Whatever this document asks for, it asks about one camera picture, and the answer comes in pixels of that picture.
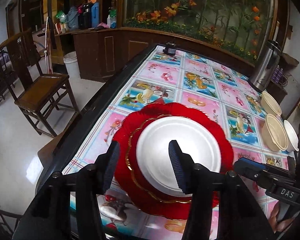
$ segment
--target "floral tablecloth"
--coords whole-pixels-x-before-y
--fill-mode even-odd
[[[131,76],[107,110],[98,119],[77,154],[63,174],[77,172],[107,151],[112,137],[125,117],[158,98],[165,103],[180,102],[204,111],[224,130],[234,150],[234,162],[246,157],[288,169],[287,154],[271,151],[261,137],[266,112],[248,78],[214,61],[177,51],[173,57],[157,46],[141,67]],[[277,200],[251,180],[244,182],[267,217]],[[181,239],[186,221],[174,221],[143,213],[113,179],[106,195],[98,196],[99,207],[111,206],[116,214],[101,212],[104,226],[126,235],[145,239]],[[71,195],[75,209],[75,195]],[[213,209],[210,239],[218,231],[218,207]]]

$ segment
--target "beige plastic container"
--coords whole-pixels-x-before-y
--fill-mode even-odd
[[[285,151],[288,147],[288,136],[281,122],[273,115],[266,115],[262,128],[262,138],[267,146],[275,151]]]
[[[277,101],[275,101],[275,99],[266,91],[263,91],[261,95],[261,106],[264,108],[266,113],[273,114],[274,116],[280,116],[282,111]]]

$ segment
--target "glass panel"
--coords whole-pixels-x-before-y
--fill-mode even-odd
[[[126,0],[125,26],[179,33],[254,62],[270,0]]]

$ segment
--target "white bucket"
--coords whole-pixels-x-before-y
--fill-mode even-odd
[[[63,57],[63,62],[66,64],[66,68],[70,78],[80,78],[77,53],[75,51],[66,54]]]

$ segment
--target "red plate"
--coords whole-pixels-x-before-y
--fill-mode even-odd
[[[189,214],[191,204],[189,200],[191,198],[174,197],[155,189],[143,177],[136,160],[136,145],[143,129],[151,122],[166,116],[188,117],[207,128],[219,144],[221,152],[220,173],[232,169],[232,147],[222,128],[210,120],[205,113],[175,102],[168,104],[151,103],[140,111],[129,114],[123,121],[122,127],[114,135],[113,140],[120,143],[120,157],[114,176],[133,203],[145,213],[184,220]],[[213,206],[217,204],[218,197],[215,194]]]

